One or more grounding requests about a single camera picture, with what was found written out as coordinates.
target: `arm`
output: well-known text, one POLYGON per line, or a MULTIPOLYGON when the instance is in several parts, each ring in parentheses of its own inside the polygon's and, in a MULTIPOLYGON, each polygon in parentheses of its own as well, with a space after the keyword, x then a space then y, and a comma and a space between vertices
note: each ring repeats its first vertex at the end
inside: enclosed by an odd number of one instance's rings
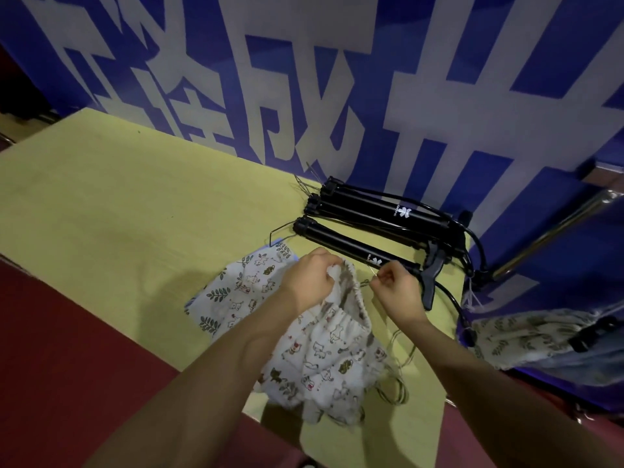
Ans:
POLYGON ((258 310, 211 345, 124 423, 85 467, 208 467, 238 424, 277 341, 297 315, 332 290, 324 248, 302 257, 258 310))
POLYGON ((383 266, 370 286, 429 362, 496 466, 621 466, 602 440, 435 328, 417 279, 398 262, 383 266))

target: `yellow tablecloth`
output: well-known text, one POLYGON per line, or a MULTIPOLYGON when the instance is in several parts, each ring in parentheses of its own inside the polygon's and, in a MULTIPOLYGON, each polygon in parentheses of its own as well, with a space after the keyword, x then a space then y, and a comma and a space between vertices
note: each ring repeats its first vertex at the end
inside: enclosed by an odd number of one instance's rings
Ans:
MULTIPOLYGON (((183 303, 300 216, 305 199, 292 175, 85 109, 0 154, 0 253, 183 370, 208 345, 183 303)), ((327 225, 422 262, 403 245, 327 225)), ((301 256, 316 244, 294 237, 288 246, 301 256)), ((362 280, 372 276, 356 267, 362 280)), ((459 297, 458 267, 438 280, 459 297)), ((387 343, 395 328, 368 288, 364 297, 387 343)), ((446 298, 437 295, 429 315, 454 332, 446 298)), ((410 345, 399 342, 394 354, 404 359, 410 345)), ((304 450, 330 468, 433 467, 445 393, 418 352, 403 375, 406 405, 371 391, 362 428, 304 425, 304 450)), ((259 419, 265 403, 253 394, 245 412, 259 419)))

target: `drawstring bag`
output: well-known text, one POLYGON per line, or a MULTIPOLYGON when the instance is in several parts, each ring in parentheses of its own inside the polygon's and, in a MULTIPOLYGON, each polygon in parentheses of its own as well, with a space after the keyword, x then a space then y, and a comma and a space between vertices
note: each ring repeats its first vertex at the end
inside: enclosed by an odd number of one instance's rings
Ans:
MULTIPOLYGON (((185 305, 185 313, 217 339, 279 288, 296 259, 283 242, 261 248, 226 266, 185 305)), ((356 424, 365 390, 394 365, 372 335, 353 264, 343 261, 328 275, 334 280, 330 295, 290 325, 254 390, 287 409, 303 404, 309 423, 326 413, 356 424)))

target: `white fabric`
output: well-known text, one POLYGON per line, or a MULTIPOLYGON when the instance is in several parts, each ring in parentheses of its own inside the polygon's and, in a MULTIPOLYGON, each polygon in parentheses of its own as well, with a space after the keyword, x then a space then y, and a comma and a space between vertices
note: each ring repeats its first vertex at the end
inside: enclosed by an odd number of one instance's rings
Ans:
MULTIPOLYGON (((296 257, 282 242, 227 266, 185 306, 200 327, 219 338, 279 288, 296 257)), ((285 408, 304 403, 304 420, 320 414, 344 424, 360 420, 364 390, 390 360, 372 335, 355 268, 329 268, 331 294, 288 328, 258 379, 256 390, 285 408)))
POLYGON ((569 338, 597 318, 588 312, 553 309, 474 320, 477 344, 471 350, 496 368, 508 370, 573 351, 569 338))

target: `white logo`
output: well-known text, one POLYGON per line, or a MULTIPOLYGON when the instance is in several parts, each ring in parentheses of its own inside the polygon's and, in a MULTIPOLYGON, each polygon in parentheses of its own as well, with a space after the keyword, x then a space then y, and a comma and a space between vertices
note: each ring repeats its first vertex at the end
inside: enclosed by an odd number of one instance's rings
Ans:
POLYGON ((396 209, 394 210, 394 216, 396 216, 396 214, 398 213, 401 216, 404 216, 405 218, 409 218, 410 213, 412 209, 411 208, 406 208, 406 207, 401 207, 400 205, 396 206, 396 209))
POLYGON ((369 254, 368 258, 366 260, 370 261, 372 264, 374 264, 376 266, 381 266, 381 259, 380 258, 371 258, 370 254, 369 254))

